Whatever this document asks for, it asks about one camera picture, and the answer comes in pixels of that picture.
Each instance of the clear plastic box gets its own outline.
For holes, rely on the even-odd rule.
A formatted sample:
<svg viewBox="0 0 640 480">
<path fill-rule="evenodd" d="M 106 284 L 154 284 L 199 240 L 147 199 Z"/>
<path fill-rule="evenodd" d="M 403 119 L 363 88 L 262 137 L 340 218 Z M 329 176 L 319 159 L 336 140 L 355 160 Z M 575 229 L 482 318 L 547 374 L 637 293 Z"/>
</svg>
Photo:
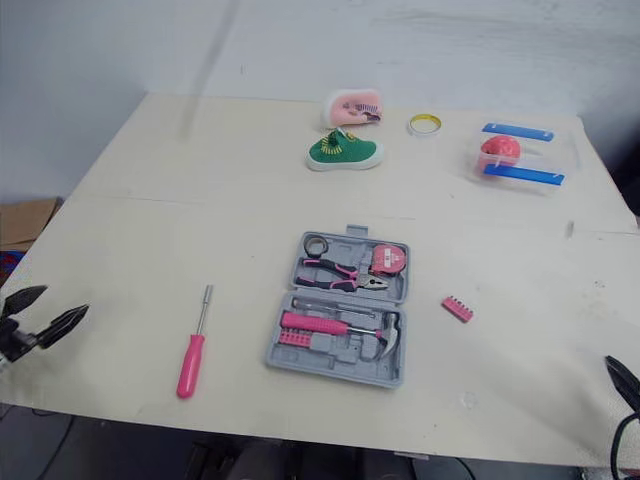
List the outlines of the clear plastic box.
<svg viewBox="0 0 640 480">
<path fill-rule="evenodd" d="M 471 150 L 473 179 L 497 188 L 550 193 L 578 167 L 573 138 L 561 129 L 489 122 Z"/>
</svg>

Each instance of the pink bit holder block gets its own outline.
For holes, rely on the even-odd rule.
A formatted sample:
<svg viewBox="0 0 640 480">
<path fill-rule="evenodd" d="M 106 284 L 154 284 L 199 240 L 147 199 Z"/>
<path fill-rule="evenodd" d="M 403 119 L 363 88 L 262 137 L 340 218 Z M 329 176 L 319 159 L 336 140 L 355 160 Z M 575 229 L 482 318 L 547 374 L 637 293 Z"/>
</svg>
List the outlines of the pink bit holder block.
<svg viewBox="0 0 640 480">
<path fill-rule="evenodd" d="M 442 306 L 464 323 L 473 318 L 473 310 L 451 295 L 442 301 Z"/>
<path fill-rule="evenodd" d="M 292 330 L 283 329 L 280 332 L 279 343 L 285 345 L 295 345 L 296 347 L 309 348 L 311 346 L 310 333 L 298 333 Z"/>
</svg>

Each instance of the hammer head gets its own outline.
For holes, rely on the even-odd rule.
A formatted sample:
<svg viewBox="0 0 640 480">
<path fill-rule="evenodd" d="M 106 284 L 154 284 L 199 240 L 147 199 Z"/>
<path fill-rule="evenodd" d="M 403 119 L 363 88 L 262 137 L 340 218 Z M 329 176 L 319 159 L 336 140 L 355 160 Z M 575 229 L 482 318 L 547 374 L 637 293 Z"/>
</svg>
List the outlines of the hammer head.
<svg viewBox="0 0 640 480">
<path fill-rule="evenodd" d="M 398 326 L 396 325 L 398 323 L 398 314 L 395 312 L 389 312 L 386 315 L 386 320 L 387 328 L 385 328 L 385 330 L 380 335 L 380 338 L 385 340 L 386 345 L 384 347 L 384 350 L 380 354 L 380 359 L 383 359 L 384 357 L 389 355 L 389 353 L 391 353 L 391 351 L 395 348 L 396 343 L 398 343 Z"/>
</svg>

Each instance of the toy shoe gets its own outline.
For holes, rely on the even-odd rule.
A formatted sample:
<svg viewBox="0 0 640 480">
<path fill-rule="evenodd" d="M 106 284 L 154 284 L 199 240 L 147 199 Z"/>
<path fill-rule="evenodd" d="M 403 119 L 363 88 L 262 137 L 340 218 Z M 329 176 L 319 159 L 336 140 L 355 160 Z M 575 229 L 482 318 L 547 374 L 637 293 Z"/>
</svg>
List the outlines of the toy shoe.
<svg viewBox="0 0 640 480">
<path fill-rule="evenodd" d="M 338 90 L 324 104 L 324 122 L 329 127 L 379 122 L 382 102 L 377 90 Z"/>
<path fill-rule="evenodd" d="M 378 165 L 383 158 L 382 145 L 360 140 L 355 135 L 336 128 L 307 154 L 311 170 L 365 170 Z"/>
</svg>

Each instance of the yellow tape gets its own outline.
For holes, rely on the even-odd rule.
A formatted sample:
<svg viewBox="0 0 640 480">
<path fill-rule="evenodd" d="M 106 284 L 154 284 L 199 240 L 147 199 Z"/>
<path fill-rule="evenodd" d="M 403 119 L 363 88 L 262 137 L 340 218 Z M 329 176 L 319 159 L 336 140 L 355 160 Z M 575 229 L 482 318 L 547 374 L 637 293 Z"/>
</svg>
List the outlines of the yellow tape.
<svg viewBox="0 0 640 480">
<path fill-rule="evenodd" d="M 433 128 L 425 129 L 425 128 L 416 127 L 415 124 L 420 120 L 428 121 L 429 123 L 432 124 Z M 434 133 L 438 132 L 440 128 L 442 128 L 442 120 L 440 120 L 435 115 L 431 115 L 430 113 L 420 113 L 418 115 L 414 115 L 413 117 L 411 117 L 411 120 L 409 120 L 407 128 L 409 130 L 409 133 L 412 135 L 417 135 L 419 137 L 426 137 L 429 135 L 433 135 Z"/>
</svg>

